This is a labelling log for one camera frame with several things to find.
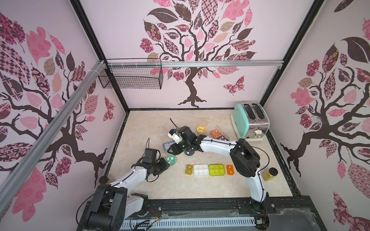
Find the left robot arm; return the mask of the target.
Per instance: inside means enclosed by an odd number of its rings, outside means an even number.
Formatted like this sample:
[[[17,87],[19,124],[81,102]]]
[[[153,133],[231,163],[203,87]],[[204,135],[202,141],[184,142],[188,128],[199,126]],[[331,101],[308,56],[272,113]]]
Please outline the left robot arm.
[[[158,177],[169,167],[159,150],[146,148],[126,175],[111,184],[99,185],[95,193],[85,200],[87,208],[82,217],[76,219],[78,230],[118,231],[129,216],[147,215],[148,196],[132,190],[148,181],[150,175]]]

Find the orange two-cell pillbox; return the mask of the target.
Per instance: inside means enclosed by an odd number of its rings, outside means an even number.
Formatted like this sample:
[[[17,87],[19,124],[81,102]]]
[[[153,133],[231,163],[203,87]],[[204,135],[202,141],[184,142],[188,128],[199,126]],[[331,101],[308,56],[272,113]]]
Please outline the orange two-cell pillbox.
[[[226,172],[227,172],[227,175],[233,176],[235,174],[233,165],[227,165]]]

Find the white square pillbox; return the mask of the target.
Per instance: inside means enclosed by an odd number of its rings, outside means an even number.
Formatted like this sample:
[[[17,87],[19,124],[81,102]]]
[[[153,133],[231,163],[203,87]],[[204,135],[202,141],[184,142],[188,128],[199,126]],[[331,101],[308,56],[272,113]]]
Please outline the white square pillbox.
[[[194,164],[193,165],[193,175],[196,177],[208,176],[209,166],[207,164]]]

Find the yellow small pillbox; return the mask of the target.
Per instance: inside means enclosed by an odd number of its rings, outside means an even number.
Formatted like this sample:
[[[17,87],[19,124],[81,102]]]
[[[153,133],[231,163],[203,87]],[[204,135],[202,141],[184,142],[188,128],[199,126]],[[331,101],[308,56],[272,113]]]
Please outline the yellow small pillbox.
[[[185,174],[186,175],[192,175],[193,174],[193,165],[190,165],[190,164],[186,165]]]

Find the lime green square pillbox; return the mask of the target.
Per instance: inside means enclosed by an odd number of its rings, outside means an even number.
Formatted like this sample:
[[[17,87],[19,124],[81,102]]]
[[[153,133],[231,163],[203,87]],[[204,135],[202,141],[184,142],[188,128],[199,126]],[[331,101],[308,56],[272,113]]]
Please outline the lime green square pillbox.
[[[208,165],[208,167],[209,167],[209,175],[212,177],[225,175],[225,167],[223,164],[210,164]]]

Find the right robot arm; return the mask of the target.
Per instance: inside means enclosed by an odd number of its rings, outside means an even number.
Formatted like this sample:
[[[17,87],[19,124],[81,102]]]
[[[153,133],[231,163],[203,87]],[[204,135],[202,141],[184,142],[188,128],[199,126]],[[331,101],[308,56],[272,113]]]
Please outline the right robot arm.
[[[174,141],[167,153],[177,156],[188,156],[198,152],[209,152],[230,157],[236,171],[244,176],[250,189],[250,198],[258,203],[263,203],[267,191],[259,176],[260,156],[255,149],[244,139],[238,141],[218,141],[205,135],[197,136],[187,126],[180,129],[172,129],[168,137]]]

